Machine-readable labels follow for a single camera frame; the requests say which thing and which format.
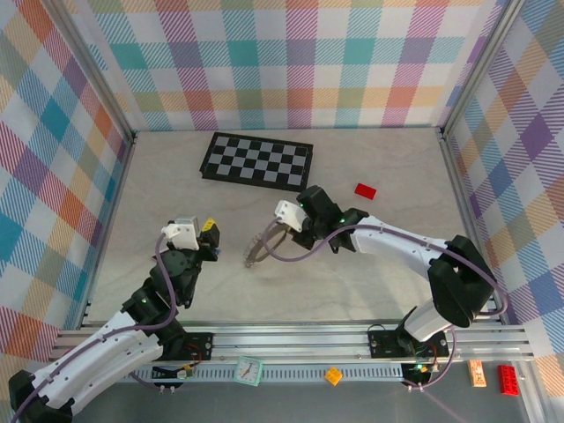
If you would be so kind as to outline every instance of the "cable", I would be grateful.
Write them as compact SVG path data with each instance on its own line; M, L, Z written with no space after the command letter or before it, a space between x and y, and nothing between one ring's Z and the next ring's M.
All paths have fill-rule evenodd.
M194 363L192 363L190 365L191 367L196 368L196 366L202 362L202 351L200 351L200 348L197 345L194 345L194 344L188 344L188 347L193 348L197 351L198 360L197 360L197 362L195 360L193 360L194 354L192 353L192 361L194 361Z
M136 381L138 381L139 383L141 383L142 385L146 386L147 388L151 388L152 390L161 390L161 388L164 388L164 385L160 385L161 388L159 388L157 385L153 384L152 382L144 381L139 376L137 376L134 372L131 372L130 376Z
M429 344L429 345L431 346L431 349L433 349L433 355L434 355L434 358L433 358L433 365L435 365L435 364L437 364L437 357L438 357L438 355L439 355L439 354L437 353L437 347L434 346L434 344Z
M489 315L489 316L501 315L501 314L505 313L508 309L508 296L507 296L507 294L505 292L503 292L503 290L500 288L500 286L497 284L497 282L490 275L488 275L486 272L481 270L476 264L474 264L470 260L458 255L457 253L450 251L449 249L446 249L444 247L440 247L438 245L427 244L426 242L421 242L421 240L419 238L416 238L415 236L412 236L412 235L409 235L409 234L404 234L402 232L396 231L396 230L391 229L391 228L386 227L386 226L362 225L362 224L342 226L339 229L337 229L336 231L332 232L329 236L327 236L324 240L322 240L319 244L317 244L311 251L304 254L303 256L288 258L288 257L279 256L267 244L265 234L269 233L270 230L277 223L279 223L278 219L274 219L266 227L266 229L263 232L263 238L262 238L261 241L263 242L264 249L266 249L266 251L268 251L268 253L271 256L273 256L274 258L276 258L277 260L279 260L281 262L295 263L295 262L299 262L301 260L305 260L306 258L311 257L313 254L319 252L322 248L324 248L325 246L327 246L329 244L330 240L332 240L337 235L339 235L343 232L350 231L350 230L353 230L353 229L371 229L371 230L378 231L378 232L385 232L387 234L392 234L392 235L395 235L399 238L404 238L405 240L414 242L414 243L420 245L421 247L426 247L428 249L434 249L435 251L438 251L442 254L446 254L447 256L451 256L452 258L457 260L459 263L465 265L466 267L468 267L472 271L478 273L478 275L481 278L483 278L500 295L500 298L501 298L501 307L499 309L494 310L494 311L483 311L483 312L479 313L480 315Z
M368 333L370 332L370 330L371 330L372 328L374 328L375 326L380 326L382 329L386 330L386 328L384 328L383 324L374 323L374 324L371 324L370 326L368 326L367 334L368 334Z
M109 337L113 337L114 335L117 335L118 333L124 333L126 331L129 330L144 330L144 331L156 331L159 329L164 328L165 326L168 326L173 320L174 320L174 316L176 315L176 294L174 293L174 287L173 287L173 283L170 280L170 277L168 276L168 271L167 268L165 267L164 263L162 262L162 256L160 255L160 244L162 243L162 241L165 239L165 234L162 234L159 239L157 240L157 245L155 247L155 256L157 258L157 264L160 267L160 270L165 278L165 282L167 283L167 290L168 290L168 296L170 298L170 313L168 314L167 319L162 322L162 323L157 323L157 324L149 324L149 325L132 325L132 326L126 326L123 328L118 328L118 329L114 329L111 330L108 333L105 333L103 335L103 339L106 340ZM68 357L64 358L64 361L57 367L55 367L55 370L53 370L48 377L45 378L45 380L43 382L41 382L37 388L35 388L31 394L29 394L29 396L26 398L26 400L19 406L19 408L16 410L16 413L14 414L14 416L11 418L10 422L11 423L17 423L19 418L21 417L21 415L23 414L24 410L27 408L28 405L31 404L31 402L39 396L39 393L41 392L41 390L43 388L45 388L45 386L47 386L47 384L49 383L49 381L53 381L53 378L56 377L61 370L63 370L65 367L67 367L73 360L75 360L78 356L80 356L82 353L85 353L86 351L88 351L89 349L91 349L93 346L97 345L98 343L102 342L100 340L100 338L96 338L94 339L92 342L90 342L89 344L84 345L83 347L79 348L78 350L74 351L72 350L72 352L69 353ZM130 375L138 382L140 382L140 380L137 378L136 375L134 375L133 373L130 373Z
M455 351L456 351L456 332L455 332L455 328L454 326L450 326L450 333L452 333L452 351L450 352L450 356L449 356L449 360L447 361L447 364L445 365L445 367L441 370L441 372L437 375L437 377L435 377L432 381L425 383L424 385L418 385L417 383L414 383L412 381L408 381L407 379L404 379L404 382L416 387L416 388L427 388L429 386L433 386L435 385L437 382L439 382L444 376L445 374L447 374L447 372L450 369L450 365L452 364L452 360L455 357Z

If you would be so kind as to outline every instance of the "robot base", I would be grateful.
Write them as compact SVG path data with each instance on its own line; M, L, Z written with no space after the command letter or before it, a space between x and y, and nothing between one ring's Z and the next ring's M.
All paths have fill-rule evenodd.
M186 333L182 338L165 345L162 356L158 361L193 360L200 355L201 361L212 358L213 333Z
M415 354L409 354L405 348L399 344L397 338L397 330L370 330L368 332L370 357L373 359L391 359L398 357L432 359L434 357L434 348L436 349L437 357L449 357L449 346L447 345L444 332L435 333L425 342L412 339Z

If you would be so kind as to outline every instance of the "plaid wall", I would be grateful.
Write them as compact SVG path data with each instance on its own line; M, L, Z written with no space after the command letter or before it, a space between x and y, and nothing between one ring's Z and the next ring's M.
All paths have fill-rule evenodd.
M0 420L98 254L125 146L40 0L0 0Z
M564 412L564 1L529 0L452 145L494 273Z
M65 3L132 126L228 130L435 126L505 1Z

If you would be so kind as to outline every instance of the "marble-patterned floor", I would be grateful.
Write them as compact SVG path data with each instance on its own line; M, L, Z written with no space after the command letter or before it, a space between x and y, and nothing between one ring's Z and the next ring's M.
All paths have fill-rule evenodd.
M464 232L434 129L235 131L313 144L309 184L341 209L357 207L406 230L452 238ZM268 258L247 269L243 253L295 193L203 180L212 132L142 133L137 141L89 320L107 320L148 275L160 229L177 216L214 217L217 263L204 263L183 321L308 321L400 318L430 298L427 282L377 256L324 250L300 263ZM358 197L358 182L378 189ZM288 241L278 251L305 251Z

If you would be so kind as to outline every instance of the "yellow block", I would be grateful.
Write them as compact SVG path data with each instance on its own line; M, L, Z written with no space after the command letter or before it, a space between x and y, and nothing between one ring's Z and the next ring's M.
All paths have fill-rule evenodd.
M213 220L212 218L209 218L204 225L204 228L202 229L202 232L206 232L209 231L210 229L212 229L212 226L216 225L215 220Z
M331 385L337 386L337 384L341 382L341 379L343 379L343 374L339 372L337 368L332 367L325 374L325 379L327 379Z

